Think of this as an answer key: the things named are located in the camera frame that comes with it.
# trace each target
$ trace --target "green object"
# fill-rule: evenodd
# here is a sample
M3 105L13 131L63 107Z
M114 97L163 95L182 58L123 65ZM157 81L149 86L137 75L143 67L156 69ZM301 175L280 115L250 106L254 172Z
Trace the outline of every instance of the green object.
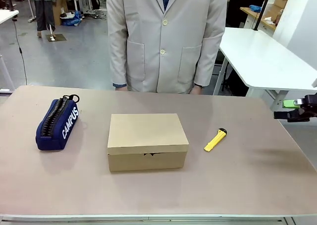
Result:
M299 109L299 105L295 105L295 100L283 100L284 109Z

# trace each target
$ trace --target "blazer sleeve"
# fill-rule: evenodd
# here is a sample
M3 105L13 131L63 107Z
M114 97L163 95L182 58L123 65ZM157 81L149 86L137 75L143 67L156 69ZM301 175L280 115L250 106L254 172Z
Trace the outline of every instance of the blazer sleeve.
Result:
M201 86L210 84L213 65L225 29L227 0L211 0L194 83Z
M123 0L107 0L109 54L112 82L124 85L126 81L128 31Z

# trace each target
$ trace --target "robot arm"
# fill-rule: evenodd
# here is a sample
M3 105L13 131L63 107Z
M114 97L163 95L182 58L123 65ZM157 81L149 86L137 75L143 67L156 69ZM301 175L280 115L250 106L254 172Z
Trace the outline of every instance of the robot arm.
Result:
M275 119L286 119L288 122L309 122L311 117L317 117L317 95L306 95L297 100L284 100L283 108L294 110L274 112Z

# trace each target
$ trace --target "hand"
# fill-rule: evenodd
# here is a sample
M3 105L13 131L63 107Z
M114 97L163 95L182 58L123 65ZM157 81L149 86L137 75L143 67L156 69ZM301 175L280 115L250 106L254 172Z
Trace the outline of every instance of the hand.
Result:
M125 86L125 87L122 87L122 88L116 88L115 90L116 91L128 91L128 87Z
M201 95L203 92L202 87L195 85L192 89L192 91L190 92L191 95Z

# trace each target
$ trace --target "person in beige blazer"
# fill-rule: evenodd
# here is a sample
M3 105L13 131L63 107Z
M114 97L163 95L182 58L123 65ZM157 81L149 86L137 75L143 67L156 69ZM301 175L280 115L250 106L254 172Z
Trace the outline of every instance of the person in beige blazer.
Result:
M201 94L211 80L227 0L107 0L116 90Z

